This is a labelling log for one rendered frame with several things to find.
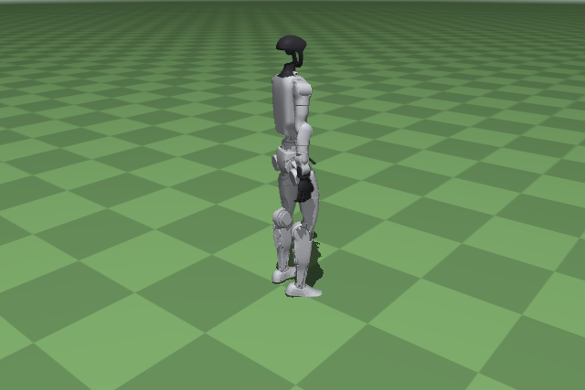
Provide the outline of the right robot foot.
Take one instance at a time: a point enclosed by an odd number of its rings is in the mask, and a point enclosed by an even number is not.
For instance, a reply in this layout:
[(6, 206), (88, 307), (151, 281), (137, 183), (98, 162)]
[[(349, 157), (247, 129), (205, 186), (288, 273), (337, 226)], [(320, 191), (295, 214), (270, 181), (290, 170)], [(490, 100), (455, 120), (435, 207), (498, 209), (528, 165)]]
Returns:
[[(297, 288), (297, 283), (291, 282), (285, 290), (285, 293), (287, 295), (290, 296), (301, 296), (301, 297), (305, 297), (305, 298), (310, 298), (310, 297), (317, 297), (322, 295), (322, 292), (320, 290), (314, 289), (312, 287), (310, 287), (309, 285), (307, 285), (306, 283), (305, 285), (305, 289), (304, 288)], [(300, 287), (301, 285), (299, 285), (298, 287)]]

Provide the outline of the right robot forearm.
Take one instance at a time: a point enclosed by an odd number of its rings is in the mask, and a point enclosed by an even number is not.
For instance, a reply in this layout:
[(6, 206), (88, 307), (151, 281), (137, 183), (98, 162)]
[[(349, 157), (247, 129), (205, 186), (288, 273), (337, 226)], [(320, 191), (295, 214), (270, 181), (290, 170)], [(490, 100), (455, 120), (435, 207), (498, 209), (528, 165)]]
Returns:
[(300, 166), (302, 169), (302, 175), (309, 174), (310, 172), (308, 151), (311, 133), (311, 126), (303, 124), (298, 131), (297, 140), (294, 141), (294, 144), (296, 145), (296, 171), (297, 167)]

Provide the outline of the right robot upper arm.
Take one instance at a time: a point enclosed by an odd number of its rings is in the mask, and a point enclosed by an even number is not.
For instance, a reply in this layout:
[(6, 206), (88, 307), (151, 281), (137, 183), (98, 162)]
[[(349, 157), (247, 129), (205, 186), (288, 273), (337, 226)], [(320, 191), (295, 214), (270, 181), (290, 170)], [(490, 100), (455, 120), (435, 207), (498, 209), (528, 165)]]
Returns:
[(303, 80), (298, 79), (294, 80), (292, 86), (292, 94), (295, 98), (294, 128), (295, 132), (298, 135), (300, 127), (303, 124), (308, 124), (305, 122), (305, 119), (309, 113), (309, 102), (312, 95), (312, 87), (308, 82), (305, 82)]

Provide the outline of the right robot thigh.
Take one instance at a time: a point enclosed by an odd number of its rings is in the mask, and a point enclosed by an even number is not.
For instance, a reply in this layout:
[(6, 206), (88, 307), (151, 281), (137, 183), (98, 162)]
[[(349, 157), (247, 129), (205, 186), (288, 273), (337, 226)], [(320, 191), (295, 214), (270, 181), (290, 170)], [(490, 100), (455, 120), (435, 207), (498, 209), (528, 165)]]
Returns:
[[(314, 230), (317, 216), (318, 216), (319, 189), (318, 189), (318, 184), (317, 184), (317, 181), (316, 181), (316, 178), (314, 175), (314, 170), (310, 165), (309, 165), (309, 167), (310, 167), (310, 177), (308, 177), (308, 178), (311, 179), (312, 184), (314, 186), (314, 190), (313, 190), (313, 192), (311, 192), (311, 198), (309, 200), (306, 200), (305, 202), (299, 203), (300, 210), (303, 214), (303, 221), (296, 222), (292, 225), (291, 234), (292, 234), (293, 239), (294, 239), (293, 232), (297, 227), (306, 227), (309, 231), (310, 236), (311, 236), (311, 234)], [(294, 186), (298, 186), (298, 184), (300, 182), (300, 178), (297, 177), (296, 162), (295, 161), (291, 162), (289, 169), (290, 169), (289, 176), (290, 176), (292, 184)], [(297, 196), (298, 196), (298, 192), (297, 192)]]

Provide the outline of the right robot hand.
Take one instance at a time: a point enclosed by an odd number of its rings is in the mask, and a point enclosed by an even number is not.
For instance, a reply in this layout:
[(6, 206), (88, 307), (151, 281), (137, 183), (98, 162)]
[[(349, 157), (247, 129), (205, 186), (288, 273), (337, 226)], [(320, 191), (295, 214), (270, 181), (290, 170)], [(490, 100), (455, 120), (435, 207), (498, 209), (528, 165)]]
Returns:
[(310, 172), (309, 174), (302, 175), (302, 169), (300, 166), (297, 167), (297, 177), (300, 178), (300, 182), (298, 184), (299, 192), (297, 199), (294, 200), (294, 202), (301, 203), (311, 198), (311, 192), (313, 192), (314, 186), (311, 179), (308, 178), (310, 177)]

